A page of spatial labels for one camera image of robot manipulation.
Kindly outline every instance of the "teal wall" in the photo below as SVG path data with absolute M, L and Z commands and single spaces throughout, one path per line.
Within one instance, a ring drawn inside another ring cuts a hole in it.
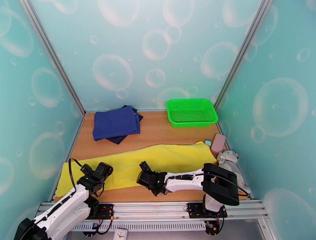
M 32 0 L 87 111 L 217 98 L 261 0 Z
M 219 119 L 280 239 L 316 239 L 316 1 L 275 0 Z
M 47 201 L 81 114 L 19 1 L 0 0 L 0 239 Z

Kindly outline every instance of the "green basket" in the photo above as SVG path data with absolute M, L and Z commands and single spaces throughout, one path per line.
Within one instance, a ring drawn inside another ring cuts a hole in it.
M 208 127 L 218 121 L 213 104 L 206 99 L 175 99 L 166 105 L 174 128 Z

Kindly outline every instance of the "white clock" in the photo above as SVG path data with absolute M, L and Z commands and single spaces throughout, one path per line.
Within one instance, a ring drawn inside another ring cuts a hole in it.
M 127 240 L 127 230 L 115 229 L 113 240 Z

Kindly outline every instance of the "yellow towel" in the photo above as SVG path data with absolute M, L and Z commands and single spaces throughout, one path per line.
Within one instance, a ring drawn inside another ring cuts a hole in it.
M 209 146 L 197 142 L 192 145 L 160 144 L 131 152 L 86 159 L 80 163 L 82 165 L 87 163 L 92 169 L 96 169 L 100 162 L 111 165 L 114 169 L 113 173 L 105 181 L 105 190 L 110 190 L 139 186 L 136 179 L 141 172 L 139 164 L 142 161 L 146 161 L 153 171 L 183 173 L 200 169 L 204 163 L 215 163 L 216 159 Z M 75 162 L 71 163 L 71 169 L 76 182 L 83 173 Z M 71 188 L 68 163 L 64 163 L 56 196 L 64 196 Z

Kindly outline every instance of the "wooden surface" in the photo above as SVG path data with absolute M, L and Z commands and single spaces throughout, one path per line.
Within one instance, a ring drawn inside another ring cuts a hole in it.
M 194 144 L 205 139 L 213 140 L 218 133 L 216 124 L 210 127 L 173 128 L 166 112 L 139 112 L 141 133 L 129 135 L 119 145 L 108 140 L 95 142 L 92 131 L 94 113 L 88 113 L 83 123 L 71 157 L 77 160 L 107 156 L 132 151 L 156 144 Z M 203 191 L 183 190 L 155 197 L 143 186 L 104 191 L 100 202 L 150 202 L 150 201 L 201 201 Z
M 106 139 L 93 140 L 94 113 L 88 113 L 80 131 L 71 157 L 77 160 L 96 158 L 133 151 L 156 144 L 194 144 L 205 139 L 214 139 L 218 133 L 216 124 L 210 127 L 174 128 L 166 112 L 139 112 L 141 133 L 129 135 L 119 145 Z

